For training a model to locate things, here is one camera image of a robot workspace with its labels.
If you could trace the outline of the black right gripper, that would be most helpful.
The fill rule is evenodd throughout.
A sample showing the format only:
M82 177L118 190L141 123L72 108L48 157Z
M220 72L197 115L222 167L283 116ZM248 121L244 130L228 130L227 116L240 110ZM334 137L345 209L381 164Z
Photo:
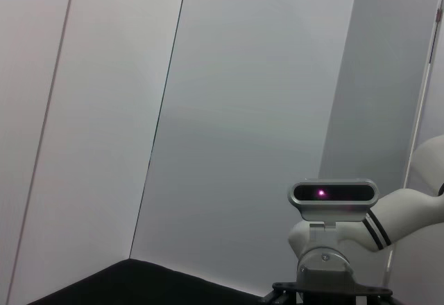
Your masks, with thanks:
M262 297L263 304L356 304L358 297L365 297L367 304L390 303L393 292L387 288L350 284L324 284L307 286L296 282L275 282L272 291Z

